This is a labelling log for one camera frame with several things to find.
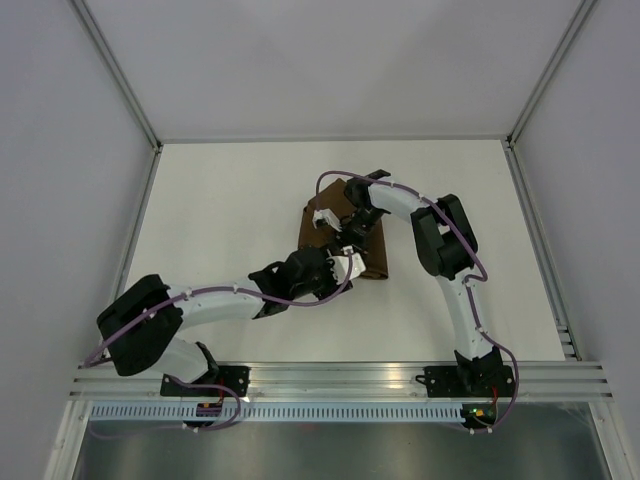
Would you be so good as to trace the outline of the brown cloth napkin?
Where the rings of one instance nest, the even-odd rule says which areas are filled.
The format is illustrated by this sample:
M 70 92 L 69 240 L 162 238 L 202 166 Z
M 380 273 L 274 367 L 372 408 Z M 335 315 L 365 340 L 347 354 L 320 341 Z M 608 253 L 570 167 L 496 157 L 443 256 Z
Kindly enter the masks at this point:
M 344 194 L 346 182 L 336 179 L 319 193 L 319 203 L 322 208 L 330 209 L 339 220 L 346 220 L 356 211 Z M 298 236 L 298 247 L 327 245 L 336 233 L 330 226 L 316 229 L 312 224 L 315 199 L 311 198 L 302 210 L 301 226 Z M 386 280 L 389 276 L 384 230 L 379 220 L 368 236 L 366 252 L 362 254 L 367 270 L 362 275 L 369 280 Z

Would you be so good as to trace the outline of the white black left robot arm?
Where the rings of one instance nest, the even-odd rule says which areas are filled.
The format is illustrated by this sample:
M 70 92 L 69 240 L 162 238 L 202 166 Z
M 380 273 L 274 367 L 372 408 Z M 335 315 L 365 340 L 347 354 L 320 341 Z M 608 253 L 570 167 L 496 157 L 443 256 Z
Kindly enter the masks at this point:
M 203 343 L 189 343 L 179 332 L 326 304 L 348 291 L 365 269 L 361 255 L 351 247 L 338 253 L 304 247 L 221 285 L 171 286 L 149 274 L 98 316 L 100 350 L 121 377 L 155 370 L 183 381 L 195 395 L 206 396 L 217 387 L 219 367 Z

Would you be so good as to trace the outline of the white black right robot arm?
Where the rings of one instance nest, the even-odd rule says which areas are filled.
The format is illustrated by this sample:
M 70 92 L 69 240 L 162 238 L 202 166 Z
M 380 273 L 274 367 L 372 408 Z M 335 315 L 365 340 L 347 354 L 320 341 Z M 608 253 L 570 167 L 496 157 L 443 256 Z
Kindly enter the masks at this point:
M 487 275 L 479 264 L 477 240 L 458 197 L 447 195 L 433 202 L 395 183 L 384 170 L 349 179 L 344 195 L 355 207 L 343 226 L 351 243 L 362 243 L 385 214 L 411 226 L 419 262 L 438 282 L 451 317 L 457 384 L 469 395 L 482 393 L 493 381 L 494 347 L 484 337 L 483 312 L 474 293 Z

